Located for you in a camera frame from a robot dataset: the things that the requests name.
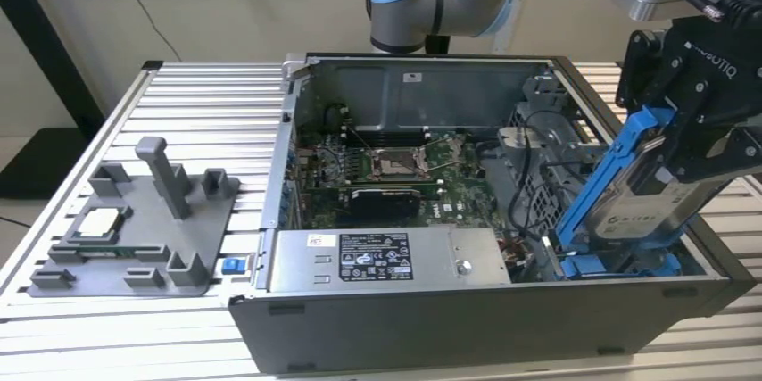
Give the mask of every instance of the aluminum extrusion table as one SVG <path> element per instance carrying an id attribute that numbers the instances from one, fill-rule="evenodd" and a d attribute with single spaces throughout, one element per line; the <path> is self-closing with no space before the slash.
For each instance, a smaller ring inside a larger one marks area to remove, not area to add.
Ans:
<path id="1" fill-rule="evenodd" d="M 612 106 L 619 69 L 579 63 Z M 282 105 L 280 64 L 164 63 L 140 72 L 61 189 L 0 270 L 0 380 L 203 379 L 259 375 L 224 306 L 241 276 L 221 276 L 227 256 L 257 249 L 259 219 Z M 92 192 L 99 161 L 148 174 L 132 145 L 163 136 L 171 160 L 189 174 L 223 167 L 241 181 L 227 225 L 215 283 L 199 298 L 31 298 L 29 275 Z M 739 178 L 703 217 L 762 280 L 762 186 Z M 331 376 L 371 380 L 687 380 L 762 379 L 762 286 L 710 319 L 681 321 L 635 356 L 540 361 L 476 368 Z"/>

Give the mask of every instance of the green circuit board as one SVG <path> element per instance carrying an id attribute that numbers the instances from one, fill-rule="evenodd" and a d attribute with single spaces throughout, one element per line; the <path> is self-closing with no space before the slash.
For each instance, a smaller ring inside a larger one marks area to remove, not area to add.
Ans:
<path id="1" fill-rule="evenodd" d="M 363 222 L 358 228 L 458 225 L 463 228 L 503 230 L 503 220 L 495 210 L 495 199 L 480 170 L 475 145 L 463 136 L 434 135 L 431 143 L 414 148 L 375 151 L 334 147 L 331 152 L 346 153 L 347 163 L 342 174 L 335 175 L 338 170 L 326 166 L 331 164 L 332 156 L 323 164 L 319 160 L 314 162 L 318 168 L 323 165 L 328 171 L 327 181 L 314 180 L 319 174 L 310 169 L 306 171 L 304 228 L 352 228 L 342 226 L 342 219 L 348 215 L 350 193 L 358 189 L 380 188 L 420 192 L 418 216 Z"/>

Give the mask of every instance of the motherboard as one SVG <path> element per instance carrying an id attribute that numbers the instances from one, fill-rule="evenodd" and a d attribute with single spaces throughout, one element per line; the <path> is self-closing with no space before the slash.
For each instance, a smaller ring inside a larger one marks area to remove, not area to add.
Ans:
<path id="1" fill-rule="evenodd" d="M 478 151 L 495 142 L 464 131 L 342 132 L 298 150 L 303 226 L 456 225 L 504 230 Z"/>

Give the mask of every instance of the power supply label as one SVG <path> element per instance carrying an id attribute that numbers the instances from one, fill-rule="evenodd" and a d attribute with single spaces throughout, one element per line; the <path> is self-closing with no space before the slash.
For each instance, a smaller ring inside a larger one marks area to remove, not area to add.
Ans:
<path id="1" fill-rule="evenodd" d="M 414 279 L 407 234 L 342 234 L 338 276 L 344 281 Z"/>

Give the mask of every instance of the white wall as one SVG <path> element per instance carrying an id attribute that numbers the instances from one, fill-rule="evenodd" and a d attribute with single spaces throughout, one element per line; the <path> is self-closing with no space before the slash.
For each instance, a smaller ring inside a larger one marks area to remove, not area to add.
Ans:
<path id="1" fill-rule="evenodd" d="M 0 11 L 0 137 L 28 137 L 45 127 L 69 127 L 72 117 Z"/>
<path id="2" fill-rule="evenodd" d="M 624 59 L 630 33 L 669 22 L 631 21 L 610 0 L 524 0 L 508 54 L 556 54 L 575 61 Z"/>
<path id="3" fill-rule="evenodd" d="M 40 0 L 93 92 L 113 106 L 140 64 L 172 59 L 135 0 Z M 368 52 L 364 0 L 143 0 L 185 61 L 282 61 L 304 51 Z M 487 53 L 488 38 L 454 52 Z"/>
<path id="4" fill-rule="evenodd" d="M 113 107 L 140 64 L 148 59 L 172 60 L 136 1 L 40 2 L 93 94 L 104 106 Z M 185 61 L 279 62 L 288 52 L 370 50 L 364 0 L 143 3 Z M 642 27 L 607 0 L 524 0 L 508 53 L 620 60 L 627 35 Z M 456 37 L 451 48 L 454 53 L 486 54 L 491 39 Z"/>

